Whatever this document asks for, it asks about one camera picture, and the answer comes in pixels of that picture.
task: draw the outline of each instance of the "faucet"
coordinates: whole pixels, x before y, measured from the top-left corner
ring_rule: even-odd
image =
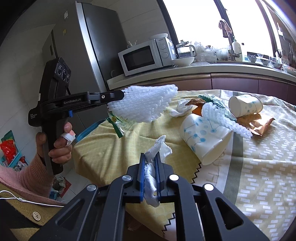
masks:
[[[221,25],[222,28],[222,33],[224,38],[228,38],[229,45],[230,45],[230,56],[231,60],[235,61],[235,58],[239,58],[239,54],[234,53],[233,48],[232,48],[232,43],[231,43],[231,36],[230,32],[226,30],[226,23],[222,20],[219,21],[219,25]]]

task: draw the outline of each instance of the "gray stripe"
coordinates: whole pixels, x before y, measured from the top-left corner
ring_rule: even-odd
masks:
[[[238,96],[239,93],[233,91],[234,96]],[[223,194],[225,197],[229,199],[233,204],[235,204],[237,200],[237,194],[239,191],[239,183],[242,172],[243,165],[243,154],[244,154],[244,146],[243,146],[243,138],[234,133],[233,135],[233,145],[232,145],[232,155],[228,170],[228,175],[226,179],[226,184],[224,188]]]

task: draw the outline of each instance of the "white paper cup with blue dots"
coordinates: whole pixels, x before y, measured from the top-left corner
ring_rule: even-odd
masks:
[[[232,131],[214,121],[191,114],[183,121],[179,133],[201,163],[209,165],[223,153]]]
[[[261,100],[251,94],[232,96],[229,99],[228,106],[235,118],[259,113],[263,109]]]

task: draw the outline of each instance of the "refrigerator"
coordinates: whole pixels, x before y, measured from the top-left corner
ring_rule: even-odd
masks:
[[[70,94],[109,91],[107,80],[123,74],[118,53],[127,42],[116,11],[88,3],[71,4],[42,48],[44,63],[62,57],[71,69]],[[74,114],[76,134],[108,117],[106,105]]]

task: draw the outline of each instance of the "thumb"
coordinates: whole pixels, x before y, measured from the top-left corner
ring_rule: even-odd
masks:
[[[46,135],[45,133],[38,132],[36,135],[36,147],[37,147],[37,153],[40,157],[44,157],[43,154],[43,147],[42,145],[46,142]]]

